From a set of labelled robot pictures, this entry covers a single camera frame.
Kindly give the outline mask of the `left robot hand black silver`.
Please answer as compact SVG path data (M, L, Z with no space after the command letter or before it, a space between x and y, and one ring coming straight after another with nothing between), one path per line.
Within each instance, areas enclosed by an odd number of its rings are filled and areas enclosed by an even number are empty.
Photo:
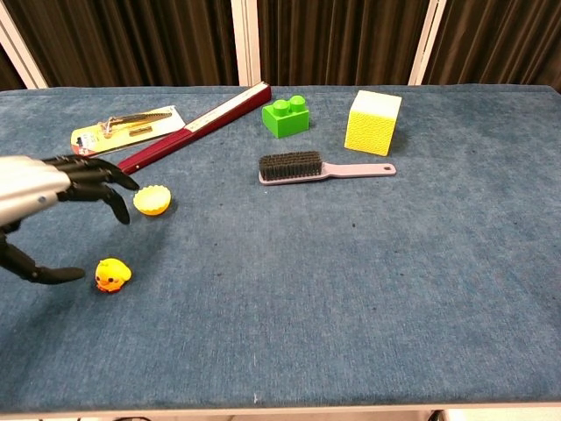
M80 268L46 268L16 246L7 236L21 222L60 202L108 204L117 220L128 225L130 215L124 199L109 185L136 191L139 185L118 166L77 154L34 159L25 155L1 158L1 267L29 282L57 285L84 276Z

